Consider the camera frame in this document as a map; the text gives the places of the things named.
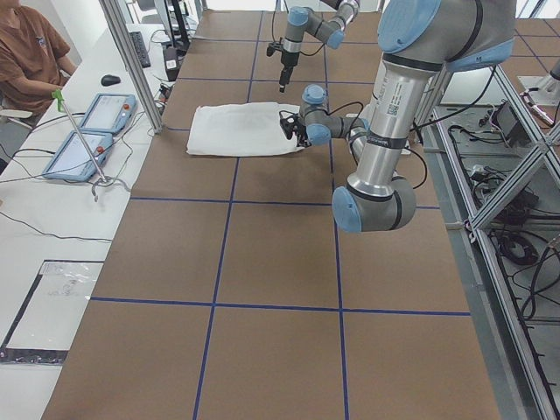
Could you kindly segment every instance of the white desk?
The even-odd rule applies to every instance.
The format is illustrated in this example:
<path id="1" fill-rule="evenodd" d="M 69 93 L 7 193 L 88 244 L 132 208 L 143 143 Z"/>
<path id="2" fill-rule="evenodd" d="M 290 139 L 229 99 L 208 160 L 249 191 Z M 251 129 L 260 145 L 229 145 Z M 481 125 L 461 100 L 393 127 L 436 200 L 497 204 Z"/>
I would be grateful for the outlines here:
<path id="1" fill-rule="evenodd" d="M 153 94 L 159 89 L 158 78 L 166 79 L 161 47 L 157 43 L 150 45 L 151 35 L 160 28 L 161 25 L 154 24 L 129 27 L 132 31 L 141 31 L 146 47 L 150 46 L 151 67 L 144 69 L 144 73 Z M 160 32 L 154 36 L 154 40 L 165 41 L 166 36 Z M 103 87 L 100 80 L 104 74 L 117 75 L 122 82 Z M 85 112 L 99 92 L 136 93 L 108 31 L 100 37 L 93 51 L 84 59 L 63 89 L 66 105 L 73 112 Z M 143 107 L 139 103 L 136 113 L 142 111 Z M 54 103 L 42 121 L 56 116 L 61 116 L 61 113 Z M 125 137 L 134 153 L 120 178 L 129 186 L 136 181 L 149 149 L 150 128 L 148 119 L 143 117 Z M 48 124 L 33 132 L 22 149 L 40 148 L 56 151 L 71 129 L 71 123 L 65 120 Z M 119 142 L 107 159 L 105 173 L 115 176 L 129 152 L 126 145 Z M 17 160 L 33 175 L 39 175 L 50 158 L 50 155 L 37 152 L 22 152 L 17 155 Z M 11 162 L 0 176 L 0 181 L 25 177 L 27 174 L 24 170 Z M 95 203 L 91 186 L 88 184 L 69 185 L 43 179 L 3 183 L 0 184 L 0 200 L 3 200 L 0 211 L 26 221 L 44 232 L 112 239 L 130 194 L 120 186 L 98 188 L 97 193 L 100 198 Z M 4 340 L 45 259 L 103 261 L 109 246 L 108 243 L 98 241 L 59 240 L 42 236 L 0 215 L 0 340 Z M 0 383 L 3 384 L 0 418 L 39 419 L 53 392 L 59 373 L 60 367 L 0 365 Z"/>

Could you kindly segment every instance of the brown cardboard surface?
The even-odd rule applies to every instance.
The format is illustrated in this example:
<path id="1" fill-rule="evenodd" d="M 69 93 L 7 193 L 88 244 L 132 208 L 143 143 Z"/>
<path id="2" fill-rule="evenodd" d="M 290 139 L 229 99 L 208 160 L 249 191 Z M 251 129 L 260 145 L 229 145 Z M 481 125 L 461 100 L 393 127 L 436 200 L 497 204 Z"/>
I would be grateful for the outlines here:
<path id="1" fill-rule="evenodd" d="M 355 420 L 498 420 L 469 318 L 346 314 Z"/>
<path id="2" fill-rule="evenodd" d="M 543 19 L 517 19 L 515 21 L 515 29 L 520 35 L 556 36 Z"/>
<path id="3" fill-rule="evenodd" d="M 468 311 L 438 210 L 417 209 L 392 232 L 339 231 L 344 305 L 414 311 Z"/>
<path id="4" fill-rule="evenodd" d="M 164 129 L 154 136 L 133 197 L 229 200 L 236 159 L 186 153 L 188 131 Z"/>
<path id="5" fill-rule="evenodd" d="M 164 123 L 172 129 L 190 129 L 197 107 L 246 103 L 248 95 L 248 81 L 178 80 Z"/>
<path id="6" fill-rule="evenodd" d="M 511 57 L 501 68 L 514 85 L 517 92 L 522 92 L 525 87 L 519 82 L 518 76 L 544 76 L 546 70 L 536 57 Z"/>
<path id="7" fill-rule="evenodd" d="M 552 67 L 556 65 L 558 62 L 559 57 L 539 57 L 539 60 L 544 64 L 546 67 L 546 71 L 549 72 L 552 70 Z"/>
<path id="8" fill-rule="evenodd" d="M 210 39 L 256 41 L 261 15 L 260 11 L 207 10 L 200 20 L 196 35 Z"/>
<path id="9" fill-rule="evenodd" d="M 364 106 L 368 105 L 371 101 L 371 94 L 374 90 L 374 80 L 377 75 L 377 68 L 374 74 L 372 74 L 373 79 L 368 83 L 332 83 L 329 80 L 328 95 L 329 95 L 329 106 L 332 110 L 337 109 L 349 102 L 361 102 Z M 336 116 L 345 116 L 346 114 L 356 114 L 360 110 L 359 105 L 351 105 L 349 107 L 344 107 L 340 111 L 336 112 Z"/>
<path id="10" fill-rule="evenodd" d="M 197 35 L 228 42 L 193 43 L 181 77 L 250 78 L 259 25 L 261 40 L 270 38 L 271 18 L 261 12 L 207 12 Z M 140 300 L 90 302 L 45 420 L 190 418 L 206 343 L 197 420 L 340 420 L 340 303 L 346 309 L 408 313 L 345 310 L 352 419 L 498 418 L 472 320 L 449 313 L 410 315 L 468 312 L 437 209 L 418 209 L 415 219 L 395 232 L 339 231 L 337 249 L 328 206 L 333 180 L 328 146 L 242 158 L 236 176 L 237 159 L 185 154 L 201 105 L 248 100 L 298 105 L 308 84 L 303 81 L 327 86 L 331 109 L 369 102 L 381 52 L 375 44 L 355 43 L 376 40 L 378 19 L 360 15 L 339 50 L 302 57 L 286 94 L 278 93 L 279 56 L 266 57 L 266 42 L 258 45 L 252 82 L 178 80 L 164 114 L 171 129 L 152 142 L 94 290 L 94 299 Z M 278 14 L 277 37 L 284 27 L 285 13 Z M 516 48 L 528 54 L 528 47 Z M 514 57 L 503 66 L 514 83 L 518 74 L 545 74 L 532 57 Z M 354 163 L 343 141 L 335 141 L 332 152 L 335 184 L 343 185 Z M 415 157 L 402 158 L 398 170 L 413 184 L 422 175 Z M 229 203 L 234 179 L 234 200 L 250 203 Z M 421 206 L 437 205 L 430 180 L 417 197 Z M 211 309 L 217 279 L 217 305 Z M 158 300 L 174 304 L 153 304 Z M 193 303 L 206 307 L 189 306 Z"/>
<path id="11" fill-rule="evenodd" d="M 554 30 L 557 36 L 560 35 L 560 19 L 544 19 L 544 21 Z"/>
<path id="12" fill-rule="evenodd" d="M 330 203 L 332 194 L 328 145 L 239 163 L 236 200 Z"/>
<path id="13" fill-rule="evenodd" d="M 132 200 L 93 296 L 211 302 L 228 204 Z"/>
<path id="14" fill-rule="evenodd" d="M 338 313 L 218 308 L 199 419 L 344 418 Z"/>
<path id="15" fill-rule="evenodd" d="M 534 57 L 533 52 L 529 49 L 527 43 L 522 37 L 514 37 L 514 56 Z"/>
<path id="16" fill-rule="evenodd" d="M 560 57 L 560 40 L 550 37 L 523 37 L 537 56 Z"/>
<path id="17" fill-rule="evenodd" d="M 189 417 L 209 313 L 89 302 L 43 420 Z"/>
<path id="18" fill-rule="evenodd" d="M 280 79 L 280 72 L 284 68 L 280 62 L 281 54 L 274 54 L 267 57 L 266 48 L 268 43 L 259 42 L 256 52 L 255 80 L 258 81 L 277 81 Z M 321 47 L 319 43 L 306 43 L 302 45 L 302 51 L 315 53 Z M 325 81 L 325 48 L 313 57 L 301 56 L 299 63 L 294 68 L 290 81 Z"/>
<path id="19" fill-rule="evenodd" d="M 301 104 L 301 94 L 308 82 L 291 81 L 283 93 L 280 93 L 278 81 L 254 81 L 251 85 L 251 102 L 278 102 L 288 103 L 299 106 Z M 322 80 L 319 85 L 325 87 L 325 81 Z"/>
<path id="20" fill-rule="evenodd" d="M 218 300 L 338 307 L 329 206 L 235 204 Z"/>
<path id="21" fill-rule="evenodd" d="M 326 53 L 327 79 L 345 82 L 375 82 L 382 58 L 377 44 L 347 44 Z"/>
<path id="22" fill-rule="evenodd" d="M 256 42 L 195 39 L 185 56 L 179 77 L 249 80 L 255 48 Z"/>

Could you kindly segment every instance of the white towel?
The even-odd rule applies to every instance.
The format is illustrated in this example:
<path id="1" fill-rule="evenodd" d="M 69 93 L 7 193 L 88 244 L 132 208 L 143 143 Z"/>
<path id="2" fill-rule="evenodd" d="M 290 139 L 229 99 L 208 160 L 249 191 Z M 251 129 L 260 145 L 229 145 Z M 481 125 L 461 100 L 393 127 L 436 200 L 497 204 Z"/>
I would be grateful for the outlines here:
<path id="1" fill-rule="evenodd" d="M 187 153 L 243 157 L 300 151 L 303 148 L 297 147 L 296 137 L 288 140 L 280 127 L 280 110 L 294 113 L 299 107 L 276 102 L 198 107 Z"/>

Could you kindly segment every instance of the robotic arm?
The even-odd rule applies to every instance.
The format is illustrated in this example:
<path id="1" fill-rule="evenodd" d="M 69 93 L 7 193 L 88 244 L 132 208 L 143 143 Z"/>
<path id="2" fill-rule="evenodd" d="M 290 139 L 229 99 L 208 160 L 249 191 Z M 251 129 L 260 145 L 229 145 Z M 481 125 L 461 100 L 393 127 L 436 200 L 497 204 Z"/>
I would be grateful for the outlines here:
<path id="1" fill-rule="evenodd" d="M 274 52 L 282 53 L 283 70 L 280 73 L 280 92 L 290 83 L 294 67 L 298 65 L 301 44 L 306 32 L 323 42 L 323 44 L 337 49 L 344 40 L 344 30 L 358 15 L 359 0 L 321 0 L 337 11 L 329 21 L 323 20 L 307 7 L 292 7 L 288 15 L 288 26 L 284 38 L 279 42 L 271 42 L 266 50 L 267 56 Z"/>
<path id="2" fill-rule="evenodd" d="M 332 196 L 342 229 L 393 230 L 412 219 L 416 197 L 396 165 L 430 77 L 444 64 L 454 73 L 501 63 L 513 51 L 514 30 L 515 0 L 392 0 L 378 29 L 387 72 L 379 99 L 370 104 L 371 121 L 342 119 L 342 129 L 321 110 L 322 88 L 305 90 L 295 122 L 298 136 L 308 137 L 309 144 L 345 138 L 359 159 L 346 186 Z"/>

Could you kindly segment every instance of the metal pole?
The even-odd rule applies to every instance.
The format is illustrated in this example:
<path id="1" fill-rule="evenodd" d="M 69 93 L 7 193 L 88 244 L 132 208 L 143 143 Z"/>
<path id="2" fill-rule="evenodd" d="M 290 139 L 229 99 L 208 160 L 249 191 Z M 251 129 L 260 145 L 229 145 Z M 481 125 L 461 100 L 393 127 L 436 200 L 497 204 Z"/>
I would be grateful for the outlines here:
<path id="1" fill-rule="evenodd" d="M 138 99 L 143 105 L 146 115 L 150 119 L 151 127 L 154 133 L 158 134 L 163 128 L 161 115 L 156 107 L 154 98 L 148 86 L 148 81 L 144 76 L 144 71 L 140 65 L 140 61 L 134 52 L 134 46 L 130 40 L 129 31 L 127 30 L 124 22 L 123 14 L 115 0 L 99 0 L 105 18 L 108 23 L 108 28 L 111 30 L 113 39 L 119 53 L 121 54 L 124 65 L 129 70 L 130 78 L 136 88 Z"/>
<path id="2" fill-rule="evenodd" d="M 73 129 L 76 132 L 76 134 L 78 135 L 78 137 L 80 138 L 81 143 L 84 146 L 84 149 L 86 149 L 86 152 L 89 155 L 89 160 L 91 160 L 92 163 L 94 164 L 95 170 L 99 174 L 99 176 L 101 178 L 101 181 L 104 182 L 104 183 L 107 183 L 107 177 L 105 177 L 105 173 L 103 172 L 103 169 L 97 163 L 97 159 L 95 158 L 94 153 L 89 149 L 88 142 L 86 141 L 86 138 L 84 137 L 84 135 L 81 133 L 80 128 L 78 127 L 78 124 L 76 124 L 76 121 L 74 121 L 74 117 L 72 116 L 72 112 L 70 111 L 70 109 L 68 109 L 68 107 L 67 107 L 67 105 L 65 104 L 64 101 L 59 101 L 59 104 L 62 105 L 62 108 L 64 109 L 64 111 L 68 115 L 68 119 L 70 120 L 70 123 L 72 123 Z"/>

